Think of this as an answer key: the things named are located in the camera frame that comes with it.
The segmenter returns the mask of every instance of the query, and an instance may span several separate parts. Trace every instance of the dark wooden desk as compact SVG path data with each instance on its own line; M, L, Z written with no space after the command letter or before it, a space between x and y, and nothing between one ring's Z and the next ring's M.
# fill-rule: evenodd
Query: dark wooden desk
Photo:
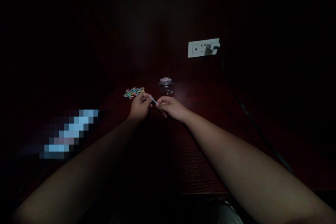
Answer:
M123 94L135 85L144 86L145 91L156 100L161 96L156 82L143 85L135 82L116 88L100 106L107 113L87 146L126 119L132 100L123 97ZM258 101L246 99L242 93L238 95L266 138L290 164L299 179L314 190L336 188L335 167L330 160L309 146L302 136L272 118L268 111L263 111ZM187 108L277 160L225 83L177 82L172 96ZM171 118L164 119L156 108L151 109L138 128L111 182L117 188L111 193L123 198L227 193L185 125Z

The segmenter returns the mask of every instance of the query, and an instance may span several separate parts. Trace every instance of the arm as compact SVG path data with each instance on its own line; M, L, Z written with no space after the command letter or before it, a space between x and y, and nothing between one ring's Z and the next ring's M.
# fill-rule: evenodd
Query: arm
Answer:
M138 124L152 107L149 94L132 102L128 118L62 166L14 212L16 223L76 223L98 198Z
M186 109L173 97L158 109L183 122L241 206L260 223L336 223L333 209L265 153Z

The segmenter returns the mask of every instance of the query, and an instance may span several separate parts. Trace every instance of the glass jar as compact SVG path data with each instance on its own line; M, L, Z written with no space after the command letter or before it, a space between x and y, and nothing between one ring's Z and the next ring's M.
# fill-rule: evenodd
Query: glass jar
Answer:
M163 95L170 95L174 92L174 83L171 78L164 77L159 82L160 93Z

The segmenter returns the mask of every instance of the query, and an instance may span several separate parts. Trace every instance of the wall socket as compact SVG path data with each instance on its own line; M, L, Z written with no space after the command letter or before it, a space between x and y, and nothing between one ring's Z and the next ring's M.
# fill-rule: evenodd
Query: wall socket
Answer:
M212 50L212 51L207 49L206 44L210 42L219 43L219 38L189 42L188 43L188 58L217 54L217 49Z

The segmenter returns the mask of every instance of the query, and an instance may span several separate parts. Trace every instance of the left hand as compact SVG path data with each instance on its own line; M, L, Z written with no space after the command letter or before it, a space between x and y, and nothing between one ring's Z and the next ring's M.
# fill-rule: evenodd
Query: left hand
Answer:
M146 118L149 108L153 107L151 104L152 99L149 98L150 96L148 93L139 93L138 96L133 99L131 112L128 116L129 119L143 121Z

